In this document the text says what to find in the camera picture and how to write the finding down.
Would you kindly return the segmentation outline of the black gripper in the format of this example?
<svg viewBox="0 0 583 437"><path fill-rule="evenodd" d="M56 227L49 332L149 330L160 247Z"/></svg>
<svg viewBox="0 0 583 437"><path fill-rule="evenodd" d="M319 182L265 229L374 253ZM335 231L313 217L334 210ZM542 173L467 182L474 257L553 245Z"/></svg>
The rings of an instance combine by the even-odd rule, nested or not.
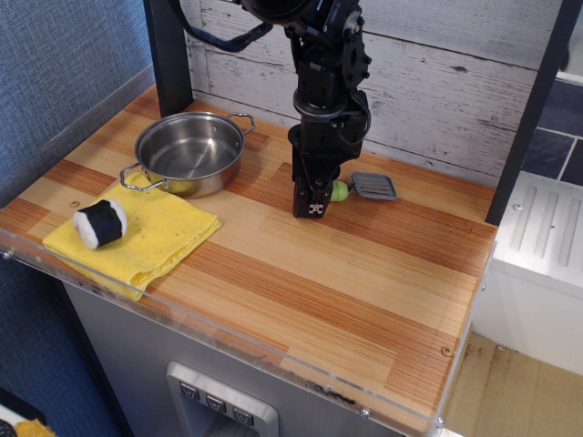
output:
<svg viewBox="0 0 583 437"><path fill-rule="evenodd" d="M301 123L292 127L292 214L298 219L321 219L332 199L332 181L340 166L358 158L372 124L367 95L358 89L331 107L317 107L293 95Z"/></svg>

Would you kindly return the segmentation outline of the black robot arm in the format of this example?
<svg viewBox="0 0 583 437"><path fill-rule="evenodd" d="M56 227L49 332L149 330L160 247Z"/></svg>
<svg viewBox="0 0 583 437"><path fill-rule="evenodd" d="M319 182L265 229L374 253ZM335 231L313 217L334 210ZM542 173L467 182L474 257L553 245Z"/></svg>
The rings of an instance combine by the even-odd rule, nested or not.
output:
<svg viewBox="0 0 583 437"><path fill-rule="evenodd" d="M372 116L358 86L372 59L363 43L356 1L244 1L247 12L283 27L297 74L293 104L301 116L292 145L292 214L321 218L332 200L341 165L360 156Z"/></svg>

